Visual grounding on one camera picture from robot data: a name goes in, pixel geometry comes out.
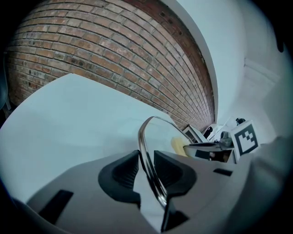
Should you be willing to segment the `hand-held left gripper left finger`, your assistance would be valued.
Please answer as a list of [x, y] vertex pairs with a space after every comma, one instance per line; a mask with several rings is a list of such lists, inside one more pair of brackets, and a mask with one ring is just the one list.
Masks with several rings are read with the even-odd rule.
[[138, 150], [74, 166], [41, 188], [26, 212], [44, 234], [153, 234], [133, 190]]

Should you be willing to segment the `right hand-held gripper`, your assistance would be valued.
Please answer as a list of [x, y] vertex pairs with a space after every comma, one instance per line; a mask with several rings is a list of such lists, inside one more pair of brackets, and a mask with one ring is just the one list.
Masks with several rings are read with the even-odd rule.
[[219, 143], [194, 143], [184, 146], [187, 156], [227, 163], [231, 153], [234, 155], [234, 162], [238, 163], [240, 157], [251, 153], [259, 148], [257, 134], [252, 120], [244, 121], [229, 131], [222, 131]]

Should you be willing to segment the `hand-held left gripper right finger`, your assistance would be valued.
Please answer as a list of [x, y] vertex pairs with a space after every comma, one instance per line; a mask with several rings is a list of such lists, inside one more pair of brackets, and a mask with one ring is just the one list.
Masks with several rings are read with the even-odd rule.
[[252, 157], [237, 164], [154, 151], [167, 192], [162, 232], [223, 232], [247, 181]]

